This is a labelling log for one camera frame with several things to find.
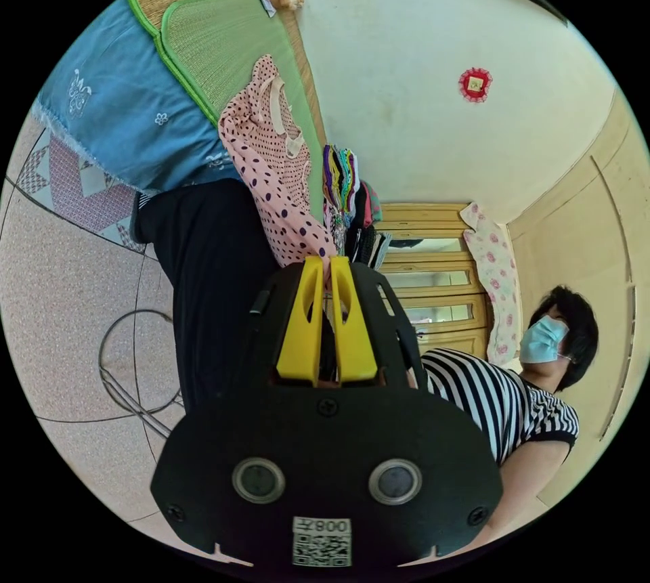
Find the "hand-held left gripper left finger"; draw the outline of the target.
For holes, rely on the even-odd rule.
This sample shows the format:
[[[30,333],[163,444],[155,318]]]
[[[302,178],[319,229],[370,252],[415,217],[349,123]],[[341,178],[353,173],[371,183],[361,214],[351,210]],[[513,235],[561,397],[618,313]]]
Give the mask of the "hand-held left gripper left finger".
[[[323,264],[318,257],[302,263],[282,348],[276,364],[281,379],[309,384],[319,382],[322,337]]]

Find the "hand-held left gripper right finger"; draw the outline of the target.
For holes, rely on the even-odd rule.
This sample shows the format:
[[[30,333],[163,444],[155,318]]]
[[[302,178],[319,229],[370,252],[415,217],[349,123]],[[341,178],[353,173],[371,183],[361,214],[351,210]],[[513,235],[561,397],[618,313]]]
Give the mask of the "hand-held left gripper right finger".
[[[378,368],[348,258],[330,260],[330,281],[338,382],[371,382]]]

